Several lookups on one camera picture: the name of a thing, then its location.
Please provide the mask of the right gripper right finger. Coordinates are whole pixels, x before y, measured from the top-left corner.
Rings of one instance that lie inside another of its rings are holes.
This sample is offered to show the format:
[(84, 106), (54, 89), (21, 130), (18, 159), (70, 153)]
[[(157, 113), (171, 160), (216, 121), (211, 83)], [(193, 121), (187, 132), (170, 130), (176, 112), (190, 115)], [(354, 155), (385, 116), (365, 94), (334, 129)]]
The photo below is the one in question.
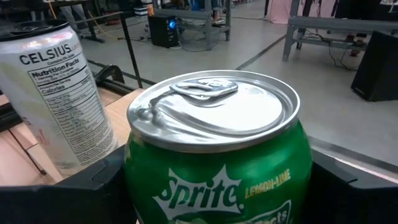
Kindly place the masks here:
[(312, 151), (303, 224), (398, 224), (398, 184)]

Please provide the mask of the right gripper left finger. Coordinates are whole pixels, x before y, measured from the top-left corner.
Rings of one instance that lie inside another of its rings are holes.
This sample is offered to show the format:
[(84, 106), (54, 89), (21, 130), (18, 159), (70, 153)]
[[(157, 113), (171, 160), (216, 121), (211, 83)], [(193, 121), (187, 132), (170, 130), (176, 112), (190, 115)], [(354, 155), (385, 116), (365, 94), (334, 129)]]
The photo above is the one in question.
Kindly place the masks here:
[(0, 224), (136, 224), (124, 148), (55, 185), (0, 187)]

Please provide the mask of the white Celsius can peach print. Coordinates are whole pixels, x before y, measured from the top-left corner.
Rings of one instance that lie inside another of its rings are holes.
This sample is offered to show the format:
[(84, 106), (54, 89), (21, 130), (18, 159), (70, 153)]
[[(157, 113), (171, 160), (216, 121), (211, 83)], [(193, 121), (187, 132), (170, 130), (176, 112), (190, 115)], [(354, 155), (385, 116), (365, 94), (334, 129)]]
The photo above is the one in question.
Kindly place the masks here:
[(0, 91), (65, 177), (117, 148), (95, 78), (67, 21), (0, 26)]

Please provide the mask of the green Sprite can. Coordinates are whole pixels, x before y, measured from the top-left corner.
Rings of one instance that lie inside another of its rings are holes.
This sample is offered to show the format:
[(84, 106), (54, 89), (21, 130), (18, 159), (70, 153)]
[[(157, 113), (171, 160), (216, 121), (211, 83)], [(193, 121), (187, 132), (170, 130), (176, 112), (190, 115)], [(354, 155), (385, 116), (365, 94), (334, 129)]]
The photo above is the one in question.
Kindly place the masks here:
[(300, 97), (260, 73), (166, 79), (127, 109), (124, 171), (139, 224), (298, 224), (312, 171)]

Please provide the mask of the black speaker box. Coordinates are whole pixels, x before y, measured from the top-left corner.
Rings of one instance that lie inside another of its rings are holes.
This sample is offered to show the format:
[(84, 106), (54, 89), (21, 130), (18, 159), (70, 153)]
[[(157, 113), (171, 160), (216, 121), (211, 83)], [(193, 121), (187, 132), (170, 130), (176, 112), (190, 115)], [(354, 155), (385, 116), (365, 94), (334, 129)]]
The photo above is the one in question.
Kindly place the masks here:
[(398, 100), (398, 37), (372, 33), (351, 89), (366, 101)]

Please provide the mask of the black metal shelf leg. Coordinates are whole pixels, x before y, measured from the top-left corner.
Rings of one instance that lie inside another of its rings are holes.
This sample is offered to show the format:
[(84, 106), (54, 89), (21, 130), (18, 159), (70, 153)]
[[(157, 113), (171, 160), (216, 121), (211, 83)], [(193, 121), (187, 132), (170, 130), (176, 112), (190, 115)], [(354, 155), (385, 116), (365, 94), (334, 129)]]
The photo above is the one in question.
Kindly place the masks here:
[(127, 22), (126, 22), (126, 18), (125, 18), (124, 13), (122, 11), (120, 11), (120, 12), (114, 12), (114, 13), (111, 13), (111, 14), (106, 14), (104, 16), (96, 16), (96, 17), (94, 17), (91, 14), (90, 11), (84, 11), (84, 13), (85, 13), (85, 16), (87, 17), (87, 19), (80, 20), (80, 21), (76, 22), (76, 24), (80, 24), (80, 23), (84, 23), (84, 22), (86, 22), (88, 24), (88, 30), (90, 32), (90, 35), (83, 36), (83, 38), (87, 39), (87, 40), (94, 41), (94, 42), (99, 42), (99, 43), (102, 43), (102, 44), (105, 43), (105, 40), (97, 38), (96, 32), (94, 30), (94, 24), (96, 24), (97, 28), (99, 29), (99, 31), (102, 34), (107, 35), (108, 33), (102, 30), (102, 28), (99, 26), (99, 24), (97, 23), (96, 20), (97, 19), (102, 19), (102, 18), (105, 18), (105, 17), (119, 17), (124, 37), (123, 38), (122, 37), (114, 37), (112, 35), (109, 35), (109, 36), (111, 38), (113, 38), (113, 39), (116, 39), (116, 40), (125, 40), (126, 41), (127, 49), (128, 49), (129, 56), (130, 56), (130, 59), (131, 59), (131, 62), (132, 62), (132, 66), (133, 66), (133, 69), (134, 69), (134, 73), (135, 73), (134, 78), (137, 81), (138, 87), (139, 88), (143, 88), (143, 80), (141, 78), (141, 75), (139, 73), (139, 69), (138, 69), (138, 66), (137, 66), (137, 61), (136, 61), (136, 58), (135, 58), (135, 55), (134, 55), (134, 50), (133, 50), (133, 47), (132, 47), (132, 40), (131, 40), (131, 36), (130, 36), (128, 28), (127, 28)]

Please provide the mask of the grey metal workbench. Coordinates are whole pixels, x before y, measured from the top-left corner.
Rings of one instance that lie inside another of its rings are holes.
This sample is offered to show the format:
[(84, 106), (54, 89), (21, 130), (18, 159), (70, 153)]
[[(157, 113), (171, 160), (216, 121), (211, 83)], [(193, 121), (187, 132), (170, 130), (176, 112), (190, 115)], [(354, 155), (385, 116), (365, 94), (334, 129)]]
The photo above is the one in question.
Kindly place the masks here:
[(398, 22), (391, 21), (367, 21), (355, 19), (335, 19), (323, 17), (305, 17), (297, 16), (290, 17), (287, 24), (287, 33), (285, 35), (285, 44), (283, 50), (283, 60), (288, 61), (292, 45), (297, 44), (312, 44), (330, 46), (333, 48), (344, 49), (345, 47), (352, 47), (364, 51), (366, 46), (355, 47), (351, 44), (337, 39), (327, 39), (326, 42), (314, 38), (304, 39), (303, 34), (294, 36), (296, 29), (320, 29), (320, 30), (334, 30), (339, 32), (360, 32), (372, 34), (373, 31), (387, 32), (391, 34), (398, 34)]
[(221, 21), (214, 23), (212, 18), (211, 1), (205, 0), (205, 9), (194, 11), (191, 8), (189, 0), (170, 0), (171, 3), (176, 2), (177, 8), (171, 9), (162, 6), (164, 0), (152, 0), (155, 15), (175, 16), (180, 19), (202, 20), (204, 24), (199, 25), (180, 25), (181, 29), (198, 29), (204, 32), (207, 49), (211, 49), (211, 29), (218, 27), (220, 33), (225, 34), (225, 41), (230, 40), (231, 35), (231, 9), (233, 0), (220, 0), (220, 17)]

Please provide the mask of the black computer tower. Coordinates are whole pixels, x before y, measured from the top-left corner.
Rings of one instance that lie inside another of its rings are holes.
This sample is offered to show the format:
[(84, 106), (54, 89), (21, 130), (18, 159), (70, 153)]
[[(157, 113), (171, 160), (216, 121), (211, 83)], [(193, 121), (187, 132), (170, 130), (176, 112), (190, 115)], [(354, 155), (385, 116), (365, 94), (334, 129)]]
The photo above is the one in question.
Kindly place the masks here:
[(153, 45), (168, 49), (179, 45), (175, 16), (153, 15), (148, 22)]

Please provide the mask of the person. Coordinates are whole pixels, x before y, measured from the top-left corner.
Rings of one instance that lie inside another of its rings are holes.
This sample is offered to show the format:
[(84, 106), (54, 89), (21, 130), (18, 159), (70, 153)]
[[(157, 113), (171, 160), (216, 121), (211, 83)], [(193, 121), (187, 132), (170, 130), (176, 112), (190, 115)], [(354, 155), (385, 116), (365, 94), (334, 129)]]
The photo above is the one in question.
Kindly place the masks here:
[[(210, 0), (213, 22), (217, 23), (221, 21), (220, 17), (220, 0)], [(201, 11), (205, 9), (205, 0), (189, 0), (192, 10)]]

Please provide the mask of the black frame corner bracket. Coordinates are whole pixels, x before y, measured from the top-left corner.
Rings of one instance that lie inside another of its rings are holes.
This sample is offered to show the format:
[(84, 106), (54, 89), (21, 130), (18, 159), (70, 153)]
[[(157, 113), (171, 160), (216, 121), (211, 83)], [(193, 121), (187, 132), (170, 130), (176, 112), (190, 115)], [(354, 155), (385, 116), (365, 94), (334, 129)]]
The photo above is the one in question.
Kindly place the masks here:
[(96, 84), (122, 83), (125, 84), (122, 70), (116, 65), (107, 65), (98, 73), (93, 73)]

